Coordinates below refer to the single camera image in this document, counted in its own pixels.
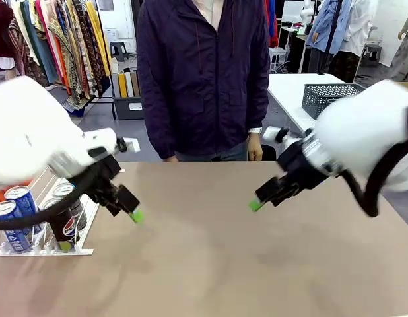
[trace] watch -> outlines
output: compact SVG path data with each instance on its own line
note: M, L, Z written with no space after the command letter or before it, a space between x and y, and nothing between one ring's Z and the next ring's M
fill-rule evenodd
M248 130L248 133L258 133L261 134L261 132L263 132L263 128L262 127L253 127L252 129Z

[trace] black basket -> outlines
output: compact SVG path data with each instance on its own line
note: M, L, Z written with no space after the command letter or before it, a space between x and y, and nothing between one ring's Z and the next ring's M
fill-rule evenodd
M364 89L358 84L307 84L304 89L302 108L311 118L317 119L334 100L356 96Z

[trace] soda can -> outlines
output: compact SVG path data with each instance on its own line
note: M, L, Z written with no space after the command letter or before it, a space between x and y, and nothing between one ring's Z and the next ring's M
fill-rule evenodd
M0 220L10 220L14 218L21 218L17 204L13 200L2 201L0 203ZM15 252L26 252L31 249L32 233L25 235L23 230L6 230L7 240Z
M27 186L12 187L5 192L5 198L7 200L14 200L24 216L30 216L38 212L34 198L32 198L30 189ZM42 224L34 225L34 234L41 232L42 228Z
M62 183L58 185L54 191L53 196L63 199L67 194L73 191L73 185L71 183ZM71 211L72 216L75 218L75 222L78 224L78 231L82 230L86 226L86 216L84 213L84 206L81 201L78 199L69 210Z
M59 201L61 201L60 197L51 198L42 205L42 209L47 209ZM76 232L75 235L76 222L70 210L62 210L60 213L49 218L48 223L60 249L65 252L73 250L76 242L79 240L79 234Z

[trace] jacket zipper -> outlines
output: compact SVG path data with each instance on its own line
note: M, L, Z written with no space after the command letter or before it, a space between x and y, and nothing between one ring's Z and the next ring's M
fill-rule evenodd
M219 150L219 34L216 32L216 63L215 63L215 102L216 102L216 140L215 152Z

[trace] can lid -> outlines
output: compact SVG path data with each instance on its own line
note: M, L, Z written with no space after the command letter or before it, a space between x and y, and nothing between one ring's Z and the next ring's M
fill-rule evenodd
M17 203L13 200L2 201L0 203L0 216L7 215L15 210Z
M6 199L17 199L29 193L30 189L27 186L15 186L5 192Z
M53 196L56 197L64 197L67 194L69 194L70 192L73 191L73 185L71 183L62 183L60 185L58 185L54 191L53 191Z
M61 201L60 197L54 197L51 198L49 200L46 200L43 204L41 209L47 209L48 207L51 207L52 205L55 205L56 203L58 203L59 201Z

